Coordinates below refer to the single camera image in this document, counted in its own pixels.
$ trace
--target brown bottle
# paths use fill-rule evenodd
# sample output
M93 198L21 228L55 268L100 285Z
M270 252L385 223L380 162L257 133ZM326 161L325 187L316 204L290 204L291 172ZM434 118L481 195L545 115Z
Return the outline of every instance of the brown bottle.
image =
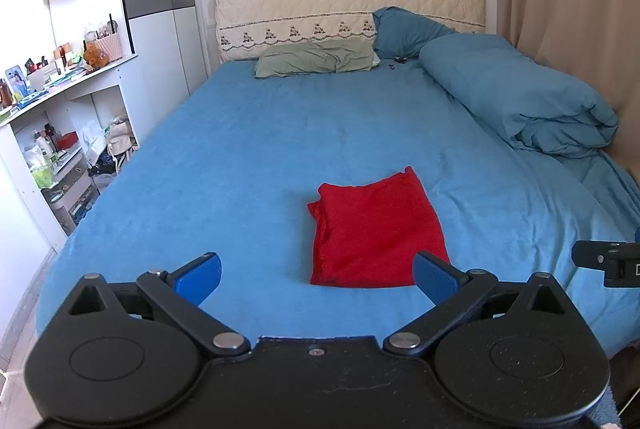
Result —
M9 85L2 78L0 78L0 102L6 108L14 103Z

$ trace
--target headboard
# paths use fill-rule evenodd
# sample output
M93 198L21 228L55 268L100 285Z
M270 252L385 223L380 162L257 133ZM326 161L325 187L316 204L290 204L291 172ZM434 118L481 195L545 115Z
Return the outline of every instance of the headboard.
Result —
M484 33L484 0L216 0L222 61L254 59L270 45L308 38L373 41L371 13L401 6L459 32Z

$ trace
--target floor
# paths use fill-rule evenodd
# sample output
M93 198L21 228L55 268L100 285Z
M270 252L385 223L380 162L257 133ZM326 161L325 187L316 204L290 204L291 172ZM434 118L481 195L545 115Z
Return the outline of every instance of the floor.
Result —
M31 429L42 420L24 385L24 363L36 343L35 309L20 335L0 395L0 429Z

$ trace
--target blue pillow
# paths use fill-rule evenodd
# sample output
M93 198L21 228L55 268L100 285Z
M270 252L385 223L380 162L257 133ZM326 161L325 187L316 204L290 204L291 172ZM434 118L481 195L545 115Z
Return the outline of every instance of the blue pillow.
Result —
M417 57L431 39L456 34L448 26L397 6L384 6L373 13L378 36L373 50L382 59Z

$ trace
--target red cloth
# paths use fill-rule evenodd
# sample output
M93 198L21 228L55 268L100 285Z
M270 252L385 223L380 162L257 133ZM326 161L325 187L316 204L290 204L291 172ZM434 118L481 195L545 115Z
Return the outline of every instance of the red cloth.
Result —
M378 288L414 284L419 250L449 263L440 222L411 166L361 187L322 184L311 284Z

